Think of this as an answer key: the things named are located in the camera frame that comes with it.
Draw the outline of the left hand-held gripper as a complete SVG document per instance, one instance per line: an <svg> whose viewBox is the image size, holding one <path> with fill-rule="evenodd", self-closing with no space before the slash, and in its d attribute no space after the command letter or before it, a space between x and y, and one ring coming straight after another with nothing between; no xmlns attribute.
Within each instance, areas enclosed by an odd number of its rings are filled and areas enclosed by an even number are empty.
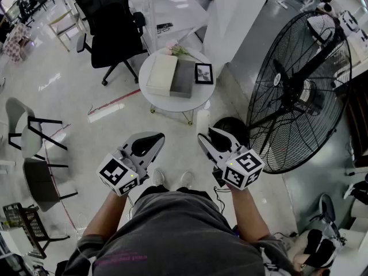
<svg viewBox="0 0 368 276"><path fill-rule="evenodd" d="M164 142L165 136L159 132L132 135L123 147L104 157L96 169L98 178L116 195L126 195L148 179L147 167L156 159Z"/></svg>

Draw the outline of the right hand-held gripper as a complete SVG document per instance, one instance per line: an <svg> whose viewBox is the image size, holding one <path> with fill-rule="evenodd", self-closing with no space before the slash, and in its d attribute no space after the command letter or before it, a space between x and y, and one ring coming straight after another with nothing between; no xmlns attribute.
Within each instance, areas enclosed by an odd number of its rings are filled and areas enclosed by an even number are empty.
<svg viewBox="0 0 368 276"><path fill-rule="evenodd" d="M209 138L199 133L197 139L205 155L216 165L212 175L221 187L227 184L244 190L259 178L265 163L253 149L215 127L209 127L208 135Z"/></svg>

